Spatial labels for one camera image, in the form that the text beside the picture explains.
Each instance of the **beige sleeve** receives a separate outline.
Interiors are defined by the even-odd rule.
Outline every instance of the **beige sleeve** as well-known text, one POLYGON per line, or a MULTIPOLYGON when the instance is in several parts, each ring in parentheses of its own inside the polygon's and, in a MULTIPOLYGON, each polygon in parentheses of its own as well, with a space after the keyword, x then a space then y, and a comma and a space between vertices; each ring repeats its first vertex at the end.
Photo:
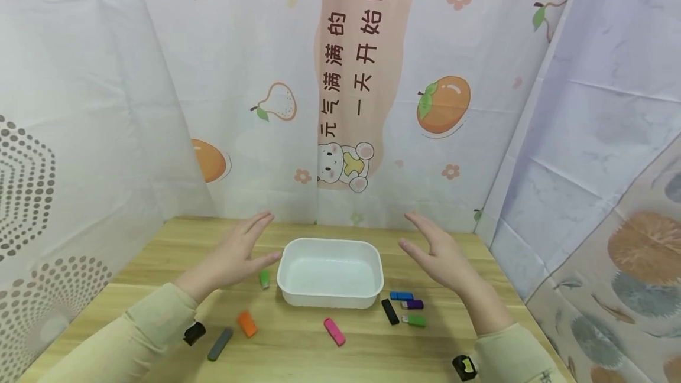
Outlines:
POLYGON ((41 383, 132 383, 192 325, 196 302, 166 284, 99 330, 49 370, 41 383))
POLYGON ((472 360, 481 383, 565 383, 549 353, 520 324, 480 337, 472 360))

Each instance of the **white curtain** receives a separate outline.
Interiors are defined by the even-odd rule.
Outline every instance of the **white curtain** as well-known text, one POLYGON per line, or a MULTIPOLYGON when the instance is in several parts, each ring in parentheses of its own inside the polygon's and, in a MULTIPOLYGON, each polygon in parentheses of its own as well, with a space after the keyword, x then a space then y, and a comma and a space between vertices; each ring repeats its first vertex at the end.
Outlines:
POLYGON ((681 382, 680 34, 569 0, 476 230, 578 382, 681 382))
POLYGON ((0 375, 178 214, 473 231, 565 6, 0 0, 0 375))

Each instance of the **plastic tray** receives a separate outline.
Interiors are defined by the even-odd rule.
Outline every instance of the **plastic tray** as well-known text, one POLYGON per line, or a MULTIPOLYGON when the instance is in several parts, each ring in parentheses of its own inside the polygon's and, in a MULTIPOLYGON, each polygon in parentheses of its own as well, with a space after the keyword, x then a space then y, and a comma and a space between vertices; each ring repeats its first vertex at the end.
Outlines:
POLYGON ((364 241, 295 239, 284 248, 277 284, 293 306, 366 309, 384 288, 381 255, 364 241))

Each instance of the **hand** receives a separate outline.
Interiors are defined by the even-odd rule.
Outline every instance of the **hand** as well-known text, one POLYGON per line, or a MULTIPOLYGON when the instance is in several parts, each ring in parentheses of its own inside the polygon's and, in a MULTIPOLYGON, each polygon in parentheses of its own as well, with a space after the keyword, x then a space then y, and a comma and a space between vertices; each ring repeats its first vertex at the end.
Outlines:
POLYGON ((180 275, 175 285, 201 303, 214 290, 241 283, 277 262, 279 252, 251 258, 255 241, 273 220, 272 213, 263 212, 237 223, 196 267, 180 275))
POLYGON ((435 225, 433 221, 417 213, 405 213, 404 217, 413 223, 426 237, 430 252, 425 253, 409 241, 400 240, 400 247, 423 268, 432 279, 461 294, 468 285, 480 280, 459 245, 451 235, 435 225))

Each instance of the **gray usb drive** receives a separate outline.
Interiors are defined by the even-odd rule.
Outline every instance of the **gray usb drive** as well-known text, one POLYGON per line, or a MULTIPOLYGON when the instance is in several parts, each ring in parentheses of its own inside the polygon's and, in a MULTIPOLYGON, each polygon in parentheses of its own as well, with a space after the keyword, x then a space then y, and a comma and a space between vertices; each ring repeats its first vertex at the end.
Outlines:
POLYGON ((228 327, 220 334, 220 337, 217 338, 215 344, 210 349, 209 361, 217 360, 217 357, 220 356, 220 353, 222 353, 222 350, 225 348, 225 344, 232 338, 233 332, 234 331, 228 327))

